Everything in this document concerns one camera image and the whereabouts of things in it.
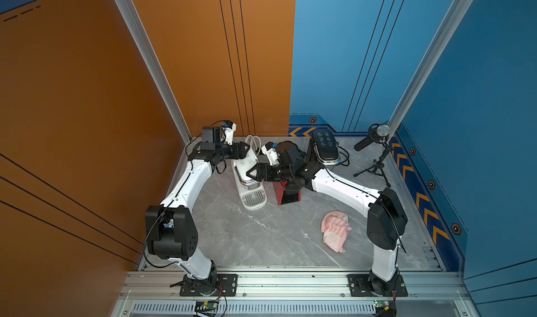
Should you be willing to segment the white coffee machine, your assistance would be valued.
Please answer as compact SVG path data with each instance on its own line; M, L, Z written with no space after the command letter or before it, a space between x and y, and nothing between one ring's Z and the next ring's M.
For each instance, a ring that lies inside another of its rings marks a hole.
M257 156L252 149L248 150L245 158L232 161L239 198L248 211L261 209L267 203L267 194L262 183L246 174L257 162Z

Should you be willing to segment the red Nespresso coffee machine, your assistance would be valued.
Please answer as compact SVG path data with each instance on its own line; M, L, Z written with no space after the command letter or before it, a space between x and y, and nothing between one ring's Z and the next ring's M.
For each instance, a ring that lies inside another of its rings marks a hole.
M290 203L300 202L301 194L298 191L297 193L288 193L286 186L287 183L273 182L275 198L278 205L286 205Z

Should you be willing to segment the black coffee machine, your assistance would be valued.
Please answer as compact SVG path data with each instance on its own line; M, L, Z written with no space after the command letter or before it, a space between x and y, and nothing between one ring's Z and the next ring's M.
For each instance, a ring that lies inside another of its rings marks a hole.
M338 165L341 162L338 142L330 129L315 129L311 135L313 152L324 165Z

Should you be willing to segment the pink striped towel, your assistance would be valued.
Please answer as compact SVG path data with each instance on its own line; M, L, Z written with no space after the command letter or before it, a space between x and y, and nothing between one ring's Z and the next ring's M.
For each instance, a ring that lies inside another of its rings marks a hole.
M343 212L330 212L321 223L322 241L331 250L344 254L344 243L351 230L348 215Z

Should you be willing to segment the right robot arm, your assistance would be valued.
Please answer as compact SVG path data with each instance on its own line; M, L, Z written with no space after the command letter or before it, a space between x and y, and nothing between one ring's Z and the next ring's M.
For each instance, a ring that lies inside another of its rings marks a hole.
M291 141L269 142L262 147L262 157L248 164L240 176L247 181L280 184L288 195L298 195L307 188L359 212L367 221L366 235L373 244L370 289L379 296L394 296L403 283L398 255L408 217L394 190L369 188L340 177L328 168L338 162L335 140L311 139L307 152Z

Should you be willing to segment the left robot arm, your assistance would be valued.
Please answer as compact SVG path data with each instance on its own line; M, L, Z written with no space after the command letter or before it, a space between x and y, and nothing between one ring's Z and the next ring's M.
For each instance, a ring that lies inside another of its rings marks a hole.
M205 296L218 290L218 275L214 261L198 248L199 234L192 210L219 164L246 157L249 147L233 141L235 130L236 124L229 120L219 126L203 127L201 141L187 155L177 184L160 205L150 206L145 213L147 251L143 256L147 264L157 269L178 266L185 272L179 284Z

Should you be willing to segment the left green circuit board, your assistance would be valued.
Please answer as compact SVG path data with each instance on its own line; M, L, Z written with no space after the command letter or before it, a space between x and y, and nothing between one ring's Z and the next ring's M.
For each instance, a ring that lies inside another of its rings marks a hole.
M194 316L216 317L219 311L220 302L218 300L196 301L194 303Z

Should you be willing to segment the green circuit board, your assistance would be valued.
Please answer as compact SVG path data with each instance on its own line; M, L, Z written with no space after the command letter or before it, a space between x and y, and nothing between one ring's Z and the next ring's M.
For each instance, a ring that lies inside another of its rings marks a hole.
M218 300L196 301L194 303L194 316L216 317L219 311L220 302Z
M384 301L376 307L373 317L396 317L397 305L393 301Z

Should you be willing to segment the right green circuit board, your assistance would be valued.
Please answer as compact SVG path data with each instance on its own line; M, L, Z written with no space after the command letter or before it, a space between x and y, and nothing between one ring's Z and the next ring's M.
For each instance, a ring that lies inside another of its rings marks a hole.
M397 305L393 301L384 301L376 307L373 317L396 317Z

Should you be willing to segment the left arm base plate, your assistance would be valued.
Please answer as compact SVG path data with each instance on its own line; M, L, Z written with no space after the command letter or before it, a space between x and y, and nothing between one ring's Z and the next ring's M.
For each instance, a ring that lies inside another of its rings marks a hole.
M184 276L178 283L181 297L217 297L225 295L234 297L238 287L239 276L237 274L223 273L210 276L205 280L189 279Z

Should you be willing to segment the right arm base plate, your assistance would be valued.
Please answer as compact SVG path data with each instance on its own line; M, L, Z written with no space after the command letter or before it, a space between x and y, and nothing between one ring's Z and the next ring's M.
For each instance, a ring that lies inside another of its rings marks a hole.
M404 279L398 273L388 282L373 274L351 274L347 280L352 297L408 297Z

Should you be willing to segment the aluminium front rail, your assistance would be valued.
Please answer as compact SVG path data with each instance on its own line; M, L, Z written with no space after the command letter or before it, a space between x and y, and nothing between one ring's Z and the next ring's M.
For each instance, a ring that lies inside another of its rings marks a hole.
M194 316L194 303L220 302L217 316L373 316L380 302L393 301L397 316L478 316L458 274L401 272L408 297L352 297L352 268L221 268L237 274L234 297L181 297L181 272L127 275L112 316Z

